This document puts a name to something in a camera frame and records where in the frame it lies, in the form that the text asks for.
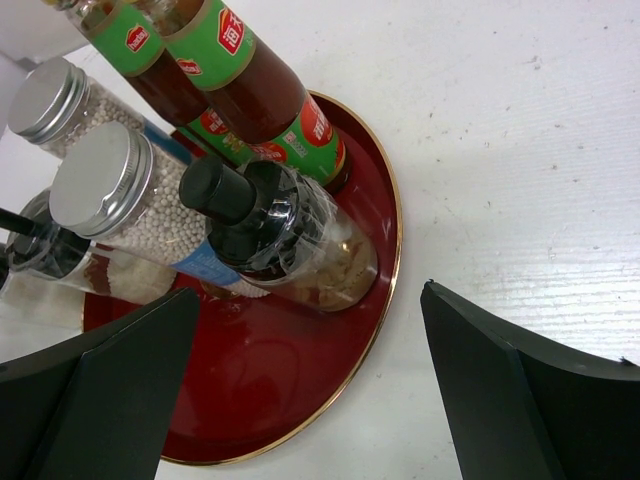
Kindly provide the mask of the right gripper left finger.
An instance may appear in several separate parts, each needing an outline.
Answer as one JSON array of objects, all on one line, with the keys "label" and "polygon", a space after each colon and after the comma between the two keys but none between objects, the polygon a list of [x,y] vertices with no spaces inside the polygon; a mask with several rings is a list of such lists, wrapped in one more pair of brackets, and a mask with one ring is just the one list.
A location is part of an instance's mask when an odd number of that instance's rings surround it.
[{"label": "right gripper left finger", "polygon": [[199,310],[181,288],[2,363],[2,478],[154,478]]}]

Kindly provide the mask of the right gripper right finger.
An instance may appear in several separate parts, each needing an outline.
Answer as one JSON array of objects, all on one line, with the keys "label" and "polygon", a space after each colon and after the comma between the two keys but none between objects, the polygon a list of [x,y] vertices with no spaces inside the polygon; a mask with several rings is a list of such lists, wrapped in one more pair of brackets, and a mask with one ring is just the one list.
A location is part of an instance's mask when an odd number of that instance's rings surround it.
[{"label": "right gripper right finger", "polygon": [[638,364],[560,344],[434,281],[420,302],[463,478],[638,478]]}]

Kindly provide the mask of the black knob spice jar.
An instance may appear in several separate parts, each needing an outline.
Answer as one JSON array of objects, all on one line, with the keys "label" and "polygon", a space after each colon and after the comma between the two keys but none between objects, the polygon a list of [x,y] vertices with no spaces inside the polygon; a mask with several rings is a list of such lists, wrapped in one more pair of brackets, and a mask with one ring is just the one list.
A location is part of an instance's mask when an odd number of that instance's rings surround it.
[{"label": "black knob spice jar", "polygon": [[1,317],[26,323],[79,329],[84,293],[9,268],[7,247],[1,244]]}]

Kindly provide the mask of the black cap spice grinder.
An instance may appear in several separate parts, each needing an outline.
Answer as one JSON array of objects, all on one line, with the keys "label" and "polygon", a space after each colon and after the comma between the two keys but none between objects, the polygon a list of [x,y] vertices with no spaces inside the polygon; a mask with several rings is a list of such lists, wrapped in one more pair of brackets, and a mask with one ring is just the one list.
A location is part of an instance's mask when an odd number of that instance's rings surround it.
[{"label": "black cap spice grinder", "polygon": [[57,224],[49,196],[49,190],[41,191],[18,214],[1,211],[1,228],[9,233],[6,251],[12,272],[137,305],[171,289],[176,279],[171,268],[82,238]]}]

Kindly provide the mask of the silver lid pepper jar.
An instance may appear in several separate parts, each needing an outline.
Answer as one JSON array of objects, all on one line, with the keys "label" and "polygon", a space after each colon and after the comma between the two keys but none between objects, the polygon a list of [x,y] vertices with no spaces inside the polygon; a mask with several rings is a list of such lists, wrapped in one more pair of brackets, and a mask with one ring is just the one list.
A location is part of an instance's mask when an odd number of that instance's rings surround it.
[{"label": "silver lid pepper jar", "polygon": [[75,234],[249,298],[266,291],[224,265],[207,219],[185,207],[186,166],[143,133],[113,121],[72,145],[50,188],[52,218]]},{"label": "silver lid pepper jar", "polygon": [[168,150],[178,144],[84,70],[62,57],[39,65],[23,82],[8,114],[10,130],[59,159],[87,132],[119,122]]}]

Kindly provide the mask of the black pump brown spice bottle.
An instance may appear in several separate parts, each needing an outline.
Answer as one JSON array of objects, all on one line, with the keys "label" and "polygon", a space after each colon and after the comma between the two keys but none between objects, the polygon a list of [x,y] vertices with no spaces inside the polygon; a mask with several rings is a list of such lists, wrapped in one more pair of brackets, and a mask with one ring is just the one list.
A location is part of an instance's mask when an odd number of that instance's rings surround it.
[{"label": "black pump brown spice bottle", "polygon": [[182,204],[205,216],[217,258],[248,283],[337,312],[359,303],[378,275],[369,236],[313,179],[269,161],[238,172],[215,157],[182,174]]}]

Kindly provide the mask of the chili sauce bottle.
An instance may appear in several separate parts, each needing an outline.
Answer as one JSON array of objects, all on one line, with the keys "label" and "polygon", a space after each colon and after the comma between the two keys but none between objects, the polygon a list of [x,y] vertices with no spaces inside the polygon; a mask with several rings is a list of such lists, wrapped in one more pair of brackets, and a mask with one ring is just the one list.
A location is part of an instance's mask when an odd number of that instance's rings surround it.
[{"label": "chili sauce bottle", "polygon": [[229,130],[262,160],[335,193],[348,181],[344,140],[297,74],[222,1],[135,1],[175,63]]},{"label": "chili sauce bottle", "polygon": [[210,108],[137,9],[124,1],[61,1],[57,8],[183,137],[237,166],[250,160],[251,151]]}]

